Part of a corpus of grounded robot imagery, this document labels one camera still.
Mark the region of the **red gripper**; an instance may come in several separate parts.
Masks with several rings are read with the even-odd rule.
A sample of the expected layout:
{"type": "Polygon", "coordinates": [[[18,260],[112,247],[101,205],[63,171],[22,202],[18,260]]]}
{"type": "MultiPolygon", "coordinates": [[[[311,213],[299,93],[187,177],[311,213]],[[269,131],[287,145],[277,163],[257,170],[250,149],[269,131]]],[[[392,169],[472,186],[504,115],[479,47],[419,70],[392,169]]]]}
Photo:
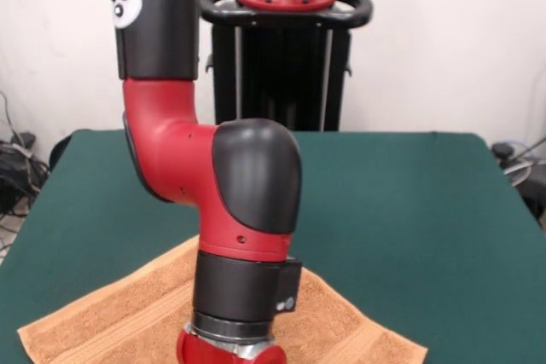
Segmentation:
{"type": "Polygon", "coordinates": [[[188,364],[286,364],[285,351],[271,341],[232,344],[198,335],[186,324],[177,340],[177,361],[188,364]]]}

